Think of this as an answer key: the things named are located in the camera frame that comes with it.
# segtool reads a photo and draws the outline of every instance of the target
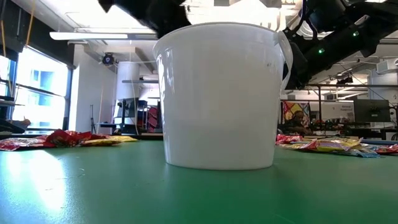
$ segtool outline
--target red candy wrapper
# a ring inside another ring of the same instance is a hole
[[[301,136],[286,136],[283,134],[278,134],[276,136],[276,145],[279,144],[289,144],[291,142],[298,142],[298,141],[303,141],[303,137]]]
[[[378,154],[393,154],[398,153],[398,144],[393,146],[377,146],[375,152]]]
[[[9,138],[0,141],[0,150],[4,151],[30,149],[32,147],[55,147],[55,145],[45,142],[43,139],[34,138]]]
[[[91,134],[90,132],[62,131],[61,129],[54,131],[48,136],[38,137],[38,139],[43,139],[56,147],[75,147],[84,141],[104,138],[106,138],[105,135]]]

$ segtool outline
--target shelf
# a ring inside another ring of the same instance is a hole
[[[15,104],[14,101],[0,100],[0,106],[20,106]]]
[[[142,84],[142,83],[146,83],[146,84],[159,84],[158,80],[122,80],[122,83],[135,83],[135,84]]]

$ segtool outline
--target yellow cable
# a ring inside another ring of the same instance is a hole
[[[32,24],[33,24],[33,18],[34,18],[33,15],[35,13],[35,9],[36,9],[36,0],[33,0],[32,12],[30,13],[29,29],[27,31],[26,46],[29,45],[29,41],[30,41],[30,32],[32,31]]]
[[[4,22],[1,21],[1,38],[2,38],[2,54],[4,57],[7,57],[7,52],[6,52],[6,35],[4,31]],[[8,88],[10,89],[10,94],[12,96],[14,90],[12,89],[10,77],[8,77]]]
[[[2,54],[7,57],[6,53],[6,36],[4,35],[4,23],[1,21],[1,38],[2,38]]]

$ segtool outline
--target colorful poster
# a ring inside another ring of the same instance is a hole
[[[308,127],[310,125],[310,103],[283,101],[283,104],[284,122],[292,119],[292,116],[296,111],[303,111],[303,125],[304,127]]]

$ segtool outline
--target bucket rim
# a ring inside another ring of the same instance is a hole
[[[199,27],[199,26],[207,26],[207,25],[240,25],[240,26],[251,26],[251,27],[255,27],[255,28],[260,28],[260,29],[265,29],[268,31],[271,31],[273,33],[278,33],[277,31],[274,31],[270,28],[266,28],[263,26],[259,26],[259,25],[255,25],[255,24],[248,24],[248,23],[244,23],[244,22],[204,22],[204,23],[200,23],[200,24],[194,24],[194,25],[190,25],[190,26],[185,26],[185,27],[181,27],[179,29],[173,30],[172,32],[169,32],[168,34],[164,35],[162,38],[160,38],[159,40],[156,41],[156,44],[154,45],[154,47],[152,48],[152,54],[154,55],[155,59],[158,56],[158,49],[157,46],[159,45],[159,42],[164,42],[165,39],[168,39],[172,34],[176,33],[176,32],[180,32],[181,30],[184,29],[188,29],[188,28],[192,28],[192,27]]]

